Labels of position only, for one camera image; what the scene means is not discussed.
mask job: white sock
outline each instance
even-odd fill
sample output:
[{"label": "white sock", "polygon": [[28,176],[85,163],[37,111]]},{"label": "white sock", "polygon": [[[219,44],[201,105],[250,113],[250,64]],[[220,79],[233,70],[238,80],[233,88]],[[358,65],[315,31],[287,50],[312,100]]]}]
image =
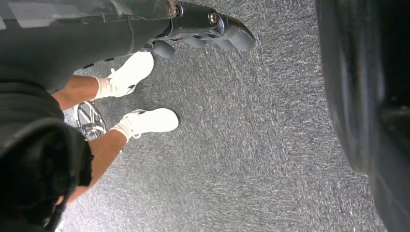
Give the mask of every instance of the white sock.
[{"label": "white sock", "polygon": [[118,124],[116,124],[111,130],[116,130],[123,134],[125,138],[127,139],[127,143],[130,140],[131,137],[134,136],[132,130],[131,130],[131,123],[128,120],[122,120]]},{"label": "white sock", "polygon": [[100,78],[100,77],[95,77],[94,78],[98,82],[98,91],[97,94],[95,95],[95,99],[100,99],[100,98],[105,98],[109,97],[110,95],[110,79],[109,78]]}]

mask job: gray carpet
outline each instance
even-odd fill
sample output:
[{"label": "gray carpet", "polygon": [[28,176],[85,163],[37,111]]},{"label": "gray carpet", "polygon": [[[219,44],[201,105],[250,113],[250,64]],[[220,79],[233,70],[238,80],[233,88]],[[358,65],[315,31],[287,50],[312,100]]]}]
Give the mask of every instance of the gray carpet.
[{"label": "gray carpet", "polygon": [[[131,140],[68,208],[62,231],[385,231],[329,119],[314,1],[190,2],[240,18],[258,46],[178,43],[132,95],[97,101],[109,127],[157,107],[173,109],[180,127]],[[107,76],[124,60],[79,73]]]}]

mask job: white sneaker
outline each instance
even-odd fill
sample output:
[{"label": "white sneaker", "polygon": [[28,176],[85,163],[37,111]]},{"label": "white sneaker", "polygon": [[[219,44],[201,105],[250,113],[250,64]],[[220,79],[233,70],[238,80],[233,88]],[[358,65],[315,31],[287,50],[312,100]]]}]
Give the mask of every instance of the white sneaker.
[{"label": "white sneaker", "polygon": [[179,125],[176,114],[165,108],[153,111],[136,110],[126,114],[111,130],[121,132],[127,142],[131,137],[139,138],[148,132],[168,132]]},{"label": "white sneaker", "polygon": [[137,52],[117,71],[111,69],[107,78],[95,77],[99,84],[94,98],[122,97],[134,92],[136,85],[149,76],[154,68],[154,58],[150,52]]}]

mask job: ankle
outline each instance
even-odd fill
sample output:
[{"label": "ankle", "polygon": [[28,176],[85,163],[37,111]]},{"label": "ankle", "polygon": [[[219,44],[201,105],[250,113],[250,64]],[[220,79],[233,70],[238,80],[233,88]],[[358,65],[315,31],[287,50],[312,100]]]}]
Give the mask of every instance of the ankle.
[{"label": "ankle", "polygon": [[94,78],[98,82],[98,90],[97,90],[95,97],[92,100],[109,97],[110,96],[110,79],[101,78],[101,77],[94,77]]}]

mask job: shoelace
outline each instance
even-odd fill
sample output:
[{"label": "shoelace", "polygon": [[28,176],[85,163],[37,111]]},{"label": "shoelace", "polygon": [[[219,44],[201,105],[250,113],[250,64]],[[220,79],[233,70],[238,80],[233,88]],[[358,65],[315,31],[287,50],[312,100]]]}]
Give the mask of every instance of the shoelace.
[{"label": "shoelace", "polygon": [[[146,110],[142,110],[142,109],[138,109],[138,110],[134,110],[134,112],[139,112],[139,114],[146,112]],[[141,134],[136,134],[132,136],[134,139],[139,139],[141,138]]]}]

